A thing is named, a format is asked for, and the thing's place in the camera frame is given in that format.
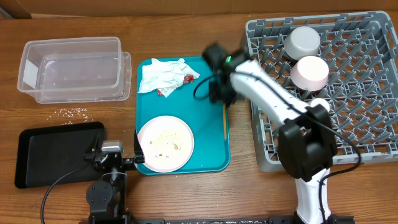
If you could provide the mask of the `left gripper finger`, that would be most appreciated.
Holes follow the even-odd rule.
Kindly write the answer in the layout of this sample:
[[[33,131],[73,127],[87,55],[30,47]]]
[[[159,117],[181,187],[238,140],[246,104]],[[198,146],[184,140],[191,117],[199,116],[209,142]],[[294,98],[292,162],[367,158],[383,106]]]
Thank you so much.
[[[144,153],[138,140],[137,130],[134,130],[134,162],[136,164],[145,163]]]
[[[97,150],[99,138],[100,138],[100,134],[96,133],[95,139],[93,140],[92,145],[90,147],[90,152],[95,152]]]

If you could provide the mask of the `wooden chopstick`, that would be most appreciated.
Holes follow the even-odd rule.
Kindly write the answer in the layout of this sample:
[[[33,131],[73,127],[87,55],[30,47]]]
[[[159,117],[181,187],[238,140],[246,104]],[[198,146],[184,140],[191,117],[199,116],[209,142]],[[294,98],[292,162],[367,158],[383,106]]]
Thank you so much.
[[[223,103],[223,105],[222,105],[222,113],[223,113],[223,136],[224,136],[224,141],[227,141],[226,105],[225,105],[225,103]]]

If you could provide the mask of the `small pink bowl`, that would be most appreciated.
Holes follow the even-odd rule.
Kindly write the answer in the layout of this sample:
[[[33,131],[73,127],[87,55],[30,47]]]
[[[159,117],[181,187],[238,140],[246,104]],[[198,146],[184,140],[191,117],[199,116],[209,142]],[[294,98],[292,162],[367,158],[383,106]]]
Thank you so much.
[[[328,64],[316,56],[301,58],[290,71],[293,84],[302,90],[321,90],[326,86],[328,76]]]

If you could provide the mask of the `white paper cup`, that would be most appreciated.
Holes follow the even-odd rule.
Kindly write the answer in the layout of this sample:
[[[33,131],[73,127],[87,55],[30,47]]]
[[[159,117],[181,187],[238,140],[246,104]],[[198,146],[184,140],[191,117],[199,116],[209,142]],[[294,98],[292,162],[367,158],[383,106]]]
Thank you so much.
[[[325,100],[325,99],[323,99],[323,98],[315,98],[315,99],[313,99],[312,101],[310,101],[308,104],[309,104],[311,107],[313,107],[313,108],[316,107],[316,106],[318,106],[318,105],[321,105],[321,106],[324,107],[324,109],[326,109],[327,112],[330,111],[330,105],[329,105],[329,103],[327,102],[327,100]]]

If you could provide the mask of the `grey bowl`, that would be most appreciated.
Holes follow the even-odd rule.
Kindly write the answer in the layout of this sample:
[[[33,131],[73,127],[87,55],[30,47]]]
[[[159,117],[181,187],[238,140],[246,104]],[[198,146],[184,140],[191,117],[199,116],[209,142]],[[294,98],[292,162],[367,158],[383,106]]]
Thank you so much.
[[[284,40],[285,52],[294,60],[300,60],[306,56],[316,56],[319,46],[318,32],[307,26],[294,29]]]

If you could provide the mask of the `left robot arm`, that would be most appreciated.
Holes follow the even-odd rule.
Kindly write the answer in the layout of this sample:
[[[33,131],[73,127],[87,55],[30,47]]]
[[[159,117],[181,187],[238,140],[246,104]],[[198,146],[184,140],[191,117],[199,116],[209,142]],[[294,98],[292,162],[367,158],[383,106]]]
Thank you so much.
[[[121,141],[103,141],[99,146],[87,150],[84,160],[102,178],[91,184],[86,191],[86,201],[90,206],[89,223],[138,223],[134,215],[126,210],[127,172],[137,170],[137,165],[145,162],[144,153],[134,134],[134,157],[123,158]]]

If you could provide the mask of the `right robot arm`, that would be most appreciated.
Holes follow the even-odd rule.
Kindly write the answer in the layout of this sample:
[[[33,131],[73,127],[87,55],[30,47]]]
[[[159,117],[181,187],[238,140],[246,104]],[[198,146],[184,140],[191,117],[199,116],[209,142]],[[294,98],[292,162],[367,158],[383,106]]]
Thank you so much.
[[[209,99],[226,106],[243,96],[266,114],[278,130],[277,156],[295,179],[298,223],[327,223],[327,181],[337,153],[331,119],[322,105],[310,106],[275,82],[244,50],[232,54],[217,43],[202,53],[213,72]]]

